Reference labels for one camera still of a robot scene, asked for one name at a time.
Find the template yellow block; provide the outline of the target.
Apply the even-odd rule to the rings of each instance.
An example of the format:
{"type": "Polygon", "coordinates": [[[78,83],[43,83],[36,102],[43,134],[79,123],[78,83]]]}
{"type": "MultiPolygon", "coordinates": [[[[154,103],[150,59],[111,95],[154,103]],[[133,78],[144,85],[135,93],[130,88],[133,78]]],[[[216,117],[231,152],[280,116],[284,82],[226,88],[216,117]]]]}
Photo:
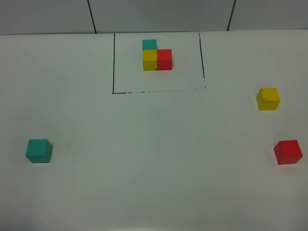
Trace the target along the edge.
{"type": "Polygon", "coordinates": [[[157,50],[143,50],[142,51],[142,66],[144,71],[157,70],[157,50]]]}

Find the template red block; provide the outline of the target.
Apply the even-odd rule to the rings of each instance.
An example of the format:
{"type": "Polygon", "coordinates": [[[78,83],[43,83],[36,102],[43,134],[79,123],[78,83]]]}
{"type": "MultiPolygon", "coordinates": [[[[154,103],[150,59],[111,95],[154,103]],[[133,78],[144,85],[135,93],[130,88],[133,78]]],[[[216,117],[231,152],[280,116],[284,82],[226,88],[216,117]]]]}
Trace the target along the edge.
{"type": "Polygon", "coordinates": [[[172,49],[157,50],[157,69],[158,70],[172,70],[172,49]]]}

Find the template green block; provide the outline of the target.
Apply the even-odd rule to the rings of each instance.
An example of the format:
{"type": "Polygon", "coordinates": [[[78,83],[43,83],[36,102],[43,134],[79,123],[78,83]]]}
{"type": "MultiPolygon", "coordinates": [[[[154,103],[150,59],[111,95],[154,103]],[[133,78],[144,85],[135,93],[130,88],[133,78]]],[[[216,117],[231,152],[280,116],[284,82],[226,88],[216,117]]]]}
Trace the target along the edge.
{"type": "Polygon", "coordinates": [[[143,39],[142,49],[143,50],[157,50],[157,40],[156,39],[143,39]]]}

